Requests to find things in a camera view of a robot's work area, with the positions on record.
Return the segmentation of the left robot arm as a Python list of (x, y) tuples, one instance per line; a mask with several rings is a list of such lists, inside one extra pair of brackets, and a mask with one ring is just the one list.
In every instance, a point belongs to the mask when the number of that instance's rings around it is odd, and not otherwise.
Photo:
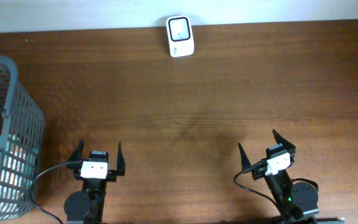
[(92, 151), (89, 158), (83, 159), (84, 142), (81, 140), (68, 159), (66, 167), (73, 170), (76, 180), (82, 181), (82, 189), (70, 194), (64, 203), (68, 223), (97, 224), (103, 222), (106, 186), (124, 176), (126, 163), (121, 145), (118, 145), (116, 169), (109, 166), (109, 153)]

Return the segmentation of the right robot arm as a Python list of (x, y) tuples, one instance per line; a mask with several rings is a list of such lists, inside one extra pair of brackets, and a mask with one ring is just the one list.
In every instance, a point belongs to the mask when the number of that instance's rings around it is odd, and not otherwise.
[[(276, 130), (272, 132), (276, 145), (266, 148), (266, 157), (255, 164), (250, 163), (244, 148), (238, 144), (241, 171), (233, 181), (238, 187), (271, 201), (280, 213), (279, 223), (316, 223), (318, 184), (304, 178), (290, 178), (287, 169), (295, 162), (296, 146)], [(272, 196), (238, 183), (237, 179), (247, 173), (251, 173), (254, 180), (263, 178)]]

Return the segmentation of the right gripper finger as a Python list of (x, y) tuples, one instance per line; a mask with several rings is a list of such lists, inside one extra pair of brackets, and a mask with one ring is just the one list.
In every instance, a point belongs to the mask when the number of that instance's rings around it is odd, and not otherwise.
[(238, 143), (239, 147), (239, 153), (241, 157), (241, 169), (244, 172), (250, 172), (250, 168), (252, 167), (249, 158), (247, 157), (247, 154), (245, 153), (244, 148), (242, 147), (241, 143)]
[(272, 132), (277, 144), (282, 144), (289, 153), (294, 153), (296, 151), (296, 146), (282, 137), (275, 129), (273, 129)]

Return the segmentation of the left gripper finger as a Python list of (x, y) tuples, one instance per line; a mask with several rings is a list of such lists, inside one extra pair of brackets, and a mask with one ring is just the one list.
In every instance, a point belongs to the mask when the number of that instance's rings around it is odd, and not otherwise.
[(81, 167), (81, 156), (84, 148), (83, 140), (80, 140), (76, 149), (67, 160), (66, 167), (68, 169), (79, 169)]
[(119, 142), (119, 145), (118, 145), (116, 164), (117, 164), (116, 175), (124, 176), (125, 172), (126, 172), (126, 163), (125, 163), (124, 156), (122, 153), (121, 142)]

